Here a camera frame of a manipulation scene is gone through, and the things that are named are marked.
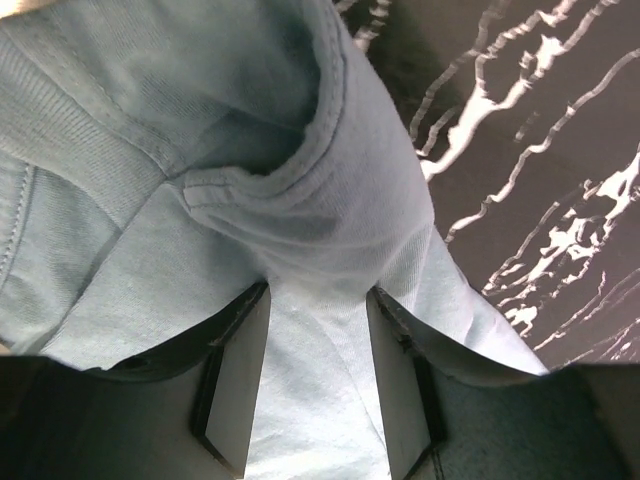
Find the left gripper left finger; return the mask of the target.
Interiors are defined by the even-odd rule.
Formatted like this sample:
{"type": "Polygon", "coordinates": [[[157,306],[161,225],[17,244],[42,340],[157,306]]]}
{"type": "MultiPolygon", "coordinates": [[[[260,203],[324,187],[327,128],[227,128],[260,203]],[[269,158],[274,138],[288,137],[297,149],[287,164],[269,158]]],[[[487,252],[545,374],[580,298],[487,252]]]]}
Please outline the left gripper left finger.
{"type": "Polygon", "coordinates": [[[240,479],[270,314],[264,283],[114,367],[1,361],[5,479],[240,479]]]}

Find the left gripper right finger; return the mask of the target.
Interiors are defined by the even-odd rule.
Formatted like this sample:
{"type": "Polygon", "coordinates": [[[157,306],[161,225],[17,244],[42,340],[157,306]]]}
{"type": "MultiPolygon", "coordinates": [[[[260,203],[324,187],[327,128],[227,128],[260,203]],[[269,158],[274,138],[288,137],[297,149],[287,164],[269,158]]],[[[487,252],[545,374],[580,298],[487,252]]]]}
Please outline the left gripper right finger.
{"type": "Polygon", "coordinates": [[[395,479],[635,479],[639,368],[536,376],[484,357],[380,288],[367,316],[395,479]]]}

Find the blue-grey t shirt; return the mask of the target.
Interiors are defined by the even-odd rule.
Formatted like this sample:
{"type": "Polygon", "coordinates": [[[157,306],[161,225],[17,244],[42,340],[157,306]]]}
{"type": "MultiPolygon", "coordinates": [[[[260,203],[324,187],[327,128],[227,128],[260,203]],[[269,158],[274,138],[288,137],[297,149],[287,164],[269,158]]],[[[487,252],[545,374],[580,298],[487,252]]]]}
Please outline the blue-grey t shirt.
{"type": "Polygon", "coordinates": [[[434,225],[328,1],[57,1],[1,22],[1,344],[114,366],[266,280],[246,475],[389,475],[365,298],[544,365],[434,225]]]}

